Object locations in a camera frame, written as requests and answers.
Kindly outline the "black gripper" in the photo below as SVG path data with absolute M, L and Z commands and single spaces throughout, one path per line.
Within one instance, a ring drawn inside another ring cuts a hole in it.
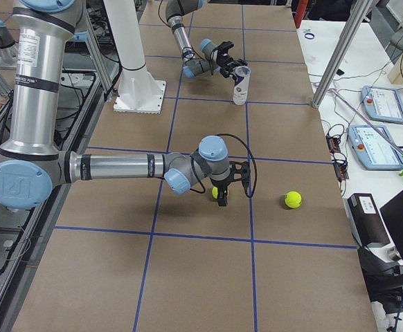
M 222 56 L 218 53 L 217 65 L 219 66 L 220 73 L 223 75 L 223 77 L 233 78 L 234 69 L 239 66 L 247 66 L 247 62 L 243 59 L 237 59 L 235 61 L 229 54 Z
M 226 207 L 228 204 L 228 189 L 227 187 L 233 182 L 231 169 L 227 168 L 221 174 L 211 174 L 211 183 L 217 188 L 217 203 L 220 207 Z

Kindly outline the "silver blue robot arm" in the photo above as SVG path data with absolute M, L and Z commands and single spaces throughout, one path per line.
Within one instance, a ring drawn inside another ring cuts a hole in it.
M 203 138 L 189 156 L 126 154 L 93 156 L 65 147 L 83 113 L 85 96 L 70 86 L 72 107 L 60 107 L 64 49 L 87 25 L 84 1 L 16 1 L 20 27 L 10 135 L 0 146 L 0 204 L 29 209 L 58 185 L 99 178 L 162 178 L 176 194 L 209 178 L 217 202 L 226 202 L 233 179 L 228 149 L 219 136 Z
M 243 59 L 234 59 L 229 50 L 234 47 L 231 41 L 215 44 L 210 39 L 204 39 L 200 44 L 203 53 L 199 55 L 190 43 L 183 17 L 202 8 L 203 1 L 168 1 L 165 8 L 165 24 L 171 29 L 176 43 L 181 51 L 183 74 L 187 78 L 194 78 L 203 73 L 219 72 L 225 78 L 238 81 L 238 75 L 248 64 Z

